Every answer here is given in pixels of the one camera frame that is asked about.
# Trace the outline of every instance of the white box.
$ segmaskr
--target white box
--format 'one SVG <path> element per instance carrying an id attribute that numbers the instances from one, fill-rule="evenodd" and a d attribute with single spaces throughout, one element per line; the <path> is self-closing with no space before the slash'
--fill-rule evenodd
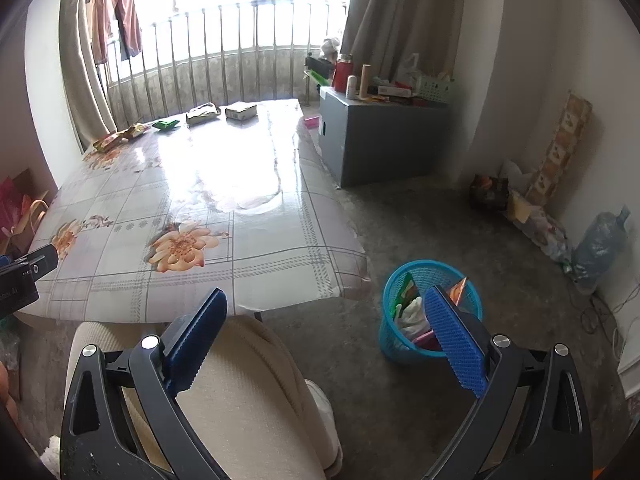
<path id="1" fill-rule="evenodd" d="M 393 95 L 395 97 L 411 97 L 409 88 L 398 88 L 397 86 L 379 86 L 378 95 Z"/>
<path id="2" fill-rule="evenodd" d="M 256 105 L 250 105 L 238 101 L 225 108 L 225 116 L 228 119 L 235 119 L 236 121 L 244 121 L 250 117 L 254 117 L 258 114 L 258 108 Z"/>

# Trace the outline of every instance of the window railing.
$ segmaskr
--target window railing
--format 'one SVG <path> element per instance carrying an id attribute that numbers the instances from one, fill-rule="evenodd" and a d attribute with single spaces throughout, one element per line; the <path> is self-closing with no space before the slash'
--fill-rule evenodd
<path id="1" fill-rule="evenodd" d="M 144 28 L 132 59 L 122 59 L 113 38 L 98 76 L 119 128 L 211 101 L 308 102 L 306 53 L 341 34 L 345 19 L 342 0 L 252 0 L 182 12 Z"/>

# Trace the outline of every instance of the concrete floor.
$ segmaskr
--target concrete floor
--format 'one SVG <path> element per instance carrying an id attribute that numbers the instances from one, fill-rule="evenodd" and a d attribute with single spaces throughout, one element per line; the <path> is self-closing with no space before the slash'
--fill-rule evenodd
<path id="1" fill-rule="evenodd" d="M 490 332 L 505 333 L 523 347 L 549 349 L 563 342 L 570 348 L 590 412 L 594 465 L 610 460 L 630 423 L 616 363 L 604 334 L 581 328 L 577 308 L 584 303 L 576 297 L 571 306 L 559 267 L 500 215 L 474 211 L 463 194 L 428 179 L 338 195 L 369 257 L 371 300 L 323 300 L 271 311 L 263 319 L 334 406 L 345 457 L 340 478 L 423 475 L 473 401 L 445 360 L 402 368 L 378 350 L 386 279 L 421 258 L 444 261 L 474 282 Z M 60 430 L 74 330 L 64 322 L 46 333 L 21 329 L 19 407 L 37 450 Z"/>

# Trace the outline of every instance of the curtain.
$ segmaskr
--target curtain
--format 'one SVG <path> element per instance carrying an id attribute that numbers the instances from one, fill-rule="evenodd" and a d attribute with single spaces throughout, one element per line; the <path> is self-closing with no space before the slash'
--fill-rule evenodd
<path id="1" fill-rule="evenodd" d="M 352 54 L 356 74 L 393 79 L 398 65 L 417 52 L 418 67 L 437 76 L 452 73 L 463 0 L 351 0 L 342 54 Z"/>
<path id="2" fill-rule="evenodd" d="M 84 0 L 60 0 L 60 65 L 66 100 L 81 143 L 116 131 L 95 71 Z"/>

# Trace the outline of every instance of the white bottle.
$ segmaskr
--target white bottle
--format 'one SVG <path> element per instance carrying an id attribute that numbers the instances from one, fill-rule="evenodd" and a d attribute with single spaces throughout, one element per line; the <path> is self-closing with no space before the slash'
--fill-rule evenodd
<path id="1" fill-rule="evenodd" d="M 347 78 L 347 99 L 355 99 L 356 98 L 356 83 L 358 82 L 358 78 L 354 75 L 350 75 Z"/>

